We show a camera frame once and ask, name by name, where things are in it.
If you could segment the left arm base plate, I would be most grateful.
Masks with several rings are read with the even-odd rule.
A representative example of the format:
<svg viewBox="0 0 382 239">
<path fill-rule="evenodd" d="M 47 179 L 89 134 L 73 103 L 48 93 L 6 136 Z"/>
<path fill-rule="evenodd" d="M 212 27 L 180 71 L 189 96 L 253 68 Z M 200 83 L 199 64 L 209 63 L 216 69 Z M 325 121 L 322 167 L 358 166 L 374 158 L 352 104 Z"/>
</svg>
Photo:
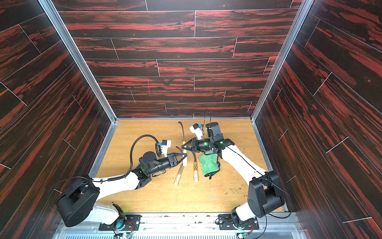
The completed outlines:
<svg viewBox="0 0 382 239">
<path fill-rule="evenodd" d="M 141 221 L 141 215 L 127 214 L 120 215 L 111 225 L 101 223 L 99 231 L 138 231 Z"/>
</svg>

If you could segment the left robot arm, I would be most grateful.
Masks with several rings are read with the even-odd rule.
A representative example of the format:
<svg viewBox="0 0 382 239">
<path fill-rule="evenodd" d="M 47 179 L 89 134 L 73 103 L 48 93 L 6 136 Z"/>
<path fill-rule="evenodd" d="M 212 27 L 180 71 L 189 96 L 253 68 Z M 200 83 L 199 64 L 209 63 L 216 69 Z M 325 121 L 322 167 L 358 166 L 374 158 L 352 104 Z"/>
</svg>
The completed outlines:
<svg viewBox="0 0 382 239">
<path fill-rule="evenodd" d="M 182 163 L 185 153 L 169 153 L 157 159 L 152 151 L 146 152 L 139 165 L 127 176 L 119 175 L 117 180 L 109 178 L 79 178 L 66 187 L 57 200 L 57 209 L 67 227 L 81 222 L 98 222 L 111 225 L 122 218 L 123 211 L 116 204 L 102 205 L 98 200 L 119 192 L 136 190 L 151 181 L 155 173 L 165 171 Z"/>
</svg>

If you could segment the small sickle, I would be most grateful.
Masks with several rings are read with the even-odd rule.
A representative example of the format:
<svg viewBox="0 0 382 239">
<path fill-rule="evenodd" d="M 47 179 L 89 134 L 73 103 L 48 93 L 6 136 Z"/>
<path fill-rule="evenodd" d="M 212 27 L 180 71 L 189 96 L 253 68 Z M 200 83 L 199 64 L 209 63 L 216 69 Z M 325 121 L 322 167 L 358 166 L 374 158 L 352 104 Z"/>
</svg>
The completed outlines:
<svg viewBox="0 0 382 239">
<path fill-rule="evenodd" d="M 183 132 L 183 142 L 182 142 L 182 144 L 185 144 L 185 143 L 186 143 L 186 140 L 185 140 L 184 127 L 183 127 L 183 124 L 182 124 L 181 121 L 179 121 L 178 123 L 181 125 L 181 127 L 182 127 L 182 132 Z M 188 163 L 187 163 L 187 157 L 185 157 L 185 159 L 183 160 L 182 165 L 183 165 L 184 167 L 186 167 L 186 166 L 188 165 Z"/>
<path fill-rule="evenodd" d="M 197 163 L 197 156 L 196 153 L 192 151 L 193 157 L 194 157 L 194 182 L 199 181 L 198 177 L 198 163 Z"/>
<path fill-rule="evenodd" d="M 187 153 L 186 150 L 183 150 L 183 149 L 181 149 L 181 148 L 179 148 L 179 147 L 177 147 L 177 148 L 178 148 L 180 151 L 182 151 L 182 153 Z M 183 172 L 183 169 L 184 169 L 184 165 L 185 165 L 185 163 L 182 162 L 182 165 L 180 166 L 179 171 L 178 171 L 178 174 L 177 174 L 177 176 L 176 176 L 174 185 L 178 185 L 178 184 L 179 184 L 179 181 L 180 181 L 180 179 L 181 179 L 181 175 L 182 175 L 182 172 Z"/>
</svg>

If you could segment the green and black rag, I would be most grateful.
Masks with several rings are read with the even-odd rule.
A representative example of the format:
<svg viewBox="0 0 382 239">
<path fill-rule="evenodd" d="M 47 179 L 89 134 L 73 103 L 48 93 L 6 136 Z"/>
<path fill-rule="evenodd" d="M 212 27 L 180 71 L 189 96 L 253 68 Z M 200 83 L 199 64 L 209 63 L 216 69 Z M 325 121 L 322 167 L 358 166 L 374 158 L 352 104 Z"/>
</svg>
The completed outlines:
<svg viewBox="0 0 382 239">
<path fill-rule="evenodd" d="M 204 177 L 212 179 L 212 177 L 220 171 L 218 154 L 202 154 L 199 156 L 199 160 Z"/>
</svg>

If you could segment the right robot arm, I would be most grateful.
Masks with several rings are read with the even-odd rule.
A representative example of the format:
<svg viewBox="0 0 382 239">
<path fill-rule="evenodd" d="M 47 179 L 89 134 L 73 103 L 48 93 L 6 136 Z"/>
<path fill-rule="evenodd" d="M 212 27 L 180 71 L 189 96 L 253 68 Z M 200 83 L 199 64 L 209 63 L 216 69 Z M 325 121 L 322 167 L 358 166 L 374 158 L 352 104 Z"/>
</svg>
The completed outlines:
<svg viewBox="0 0 382 239">
<path fill-rule="evenodd" d="M 237 229 L 243 229 L 254 218 L 262 218 L 285 203 L 279 176 L 274 171 L 267 172 L 246 157 L 235 143 L 224 138 L 219 124 L 206 125 L 208 137 L 203 139 L 203 125 L 195 123 L 190 131 L 196 137 L 182 145 L 182 149 L 203 152 L 205 155 L 217 155 L 228 162 L 249 186 L 247 201 L 234 208 L 228 219 L 220 219 L 219 224 L 230 223 Z"/>
</svg>

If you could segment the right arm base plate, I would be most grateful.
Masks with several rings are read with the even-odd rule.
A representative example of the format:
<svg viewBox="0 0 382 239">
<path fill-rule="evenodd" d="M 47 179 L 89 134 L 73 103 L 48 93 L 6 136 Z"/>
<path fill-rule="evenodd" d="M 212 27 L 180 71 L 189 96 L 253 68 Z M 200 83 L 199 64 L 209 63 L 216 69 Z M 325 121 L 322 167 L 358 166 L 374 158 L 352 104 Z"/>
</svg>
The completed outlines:
<svg viewBox="0 0 382 239">
<path fill-rule="evenodd" d="M 259 224 L 256 217 L 242 221 L 236 214 L 219 214 L 215 223 L 220 230 L 258 230 Z"/>
</svg>

